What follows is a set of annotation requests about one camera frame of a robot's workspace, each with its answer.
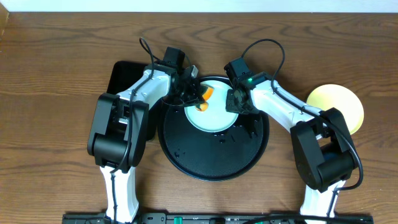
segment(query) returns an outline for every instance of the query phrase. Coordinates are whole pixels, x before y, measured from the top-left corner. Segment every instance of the round black tray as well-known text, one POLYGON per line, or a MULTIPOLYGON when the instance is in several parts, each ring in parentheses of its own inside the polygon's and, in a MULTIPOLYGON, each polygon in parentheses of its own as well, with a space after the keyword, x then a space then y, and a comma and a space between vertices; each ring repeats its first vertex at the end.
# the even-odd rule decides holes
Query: round black tray
MULTIPOLYGON (((201 77, 230 85, 226 77, 201 77)), ((163 105, 158 125, 160 145, 170 162, 187 175, 207 181, 238 177, 252 168, 265 151, 269 137, 265 113, 239 115, 219 133, 194 127, 184 107, 163 105)))

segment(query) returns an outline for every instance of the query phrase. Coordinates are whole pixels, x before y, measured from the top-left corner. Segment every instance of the white wall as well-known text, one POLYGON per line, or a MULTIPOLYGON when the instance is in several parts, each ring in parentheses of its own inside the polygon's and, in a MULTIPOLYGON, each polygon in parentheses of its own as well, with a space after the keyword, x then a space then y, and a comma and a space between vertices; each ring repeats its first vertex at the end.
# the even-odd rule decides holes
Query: white wall
POLYGON ((398 12, 398 0, 0 0, 10 12, 398 12))

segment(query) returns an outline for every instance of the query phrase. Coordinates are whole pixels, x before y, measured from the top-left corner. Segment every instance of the yellow disc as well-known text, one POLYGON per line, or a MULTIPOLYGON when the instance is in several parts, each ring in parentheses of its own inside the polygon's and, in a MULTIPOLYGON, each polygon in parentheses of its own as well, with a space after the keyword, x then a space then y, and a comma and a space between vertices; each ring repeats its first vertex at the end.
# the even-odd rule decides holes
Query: yellow disc
POLYGON ((324 111, 336 108, 341 111, 350 134, 354 134, 362 125, 364 111, 359 98, 349 89, 327 84, 314 89, 307 98, 307 104, 324 111))

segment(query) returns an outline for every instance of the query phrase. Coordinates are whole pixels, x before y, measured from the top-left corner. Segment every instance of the wooden table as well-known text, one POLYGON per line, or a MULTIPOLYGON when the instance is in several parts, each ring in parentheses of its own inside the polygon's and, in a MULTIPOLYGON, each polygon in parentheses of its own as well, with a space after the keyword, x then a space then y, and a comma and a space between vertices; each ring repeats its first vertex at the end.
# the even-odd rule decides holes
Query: wooden table
MULTIPOLYGON (((343 85, 364 106, 353 135, 363 185, 340 194, 336 211, 398 222, 398 15, 12 13, 0 43, 0 222, 60 223, 66 212, 107 207, 103 176, 86 142, 99 95, 118 60, 149 63, 180 47, 201 75, 223 67, 252 42, 272 38, 286 51, 279 82, 302 100, 317 86, 343 85)), ((279 49, 260 44, 250 67, 272 73, 279 49)), ((246 174, 195 180, 165 157, 157 138, 137 168, 144 208, 169 212, 298 211, 305 185, 290 135, 270 119, 266 152, 246 174)), ((353 172, 347 185, 356 182, 353 172)))

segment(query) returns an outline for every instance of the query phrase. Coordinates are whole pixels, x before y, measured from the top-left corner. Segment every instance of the yellow bowl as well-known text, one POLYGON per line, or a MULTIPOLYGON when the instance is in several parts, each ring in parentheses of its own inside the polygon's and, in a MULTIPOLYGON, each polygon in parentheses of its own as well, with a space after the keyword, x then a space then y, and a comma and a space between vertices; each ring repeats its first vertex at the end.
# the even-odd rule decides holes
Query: yellow bowl
POLYGON ((334 107, 341 111, 350 134, 354 134, 364 119, 363 106, 359 98, 349 89, 327 84, 314 89, 307 98, 307 104, 324 111, 334 107))

